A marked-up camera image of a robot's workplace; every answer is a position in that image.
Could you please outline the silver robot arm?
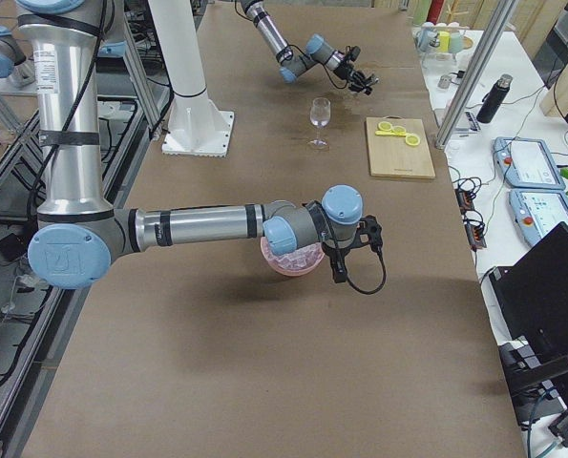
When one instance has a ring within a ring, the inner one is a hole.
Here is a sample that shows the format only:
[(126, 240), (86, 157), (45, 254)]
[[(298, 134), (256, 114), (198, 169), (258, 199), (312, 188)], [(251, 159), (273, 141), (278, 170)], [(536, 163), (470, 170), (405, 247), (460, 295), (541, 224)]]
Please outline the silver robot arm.
[[(353, 65), (360, 51), (340, 52), (320, 35), (303, 56), (290, 51), (263, 1), (241, 1), (243, 14), (263, 36), (286, 81), (316, 64), (370, 94), (379, 79)], [(123, 1), (15, 1), (17, 21), (33, 50), (40, 116), (39, 147), (43, 162), (27, 201), (31, 214), (43, 179), (45, 198), (36, 207), (37, 228), (28, 243), (32, 271), (53, 287), (83, 289), (102, 279), (112, 264), (150, 247), (184, 243), (259, 239), (281, 256), (321, 244), (336, 283), (372, 295), (386, 283), (382, 228), (375, 216), (363, 216), (363, 199), (351, 186), (330, 187), (321, 200), (295, 206), (286, 200), (266, 204), (196, 206), (144, 211), (122, 208), (130, 189), (123, 181), (104, 191), (104, 168), (97, 103), (95, 64), (98, 52), (125, 46), (130, 35)], [(160, 55), (169, 77), (170, 128), (163, 152), (226, 156), (235, 114), (220, 111), (204, 79), (195, 20), (188, 1), (149, 1)], [(345, 257), (369, 246), (382, 279), (361, 289), (351, 279)]]
[(240, 4), (245, 19), (253, 23), (275, 56), (280, 65), (280, 75), (286, 83), (294, 83), (316, 65), (332, 71), (344, 81), (343, 86), (334, 85), (337, 89), (347, 88), (354, 93), (369, 95), (379, 82), (375, 74), (366, 75), (355, 68), (354, 62), (361, 52), (359, 47), (347, 47), (343, 52), (328, 44), (320, 34), (314, 34), (303, 51), (298, 49), (294, 52), (295, 47), (280, 33), (263, 1), (241, 1)]

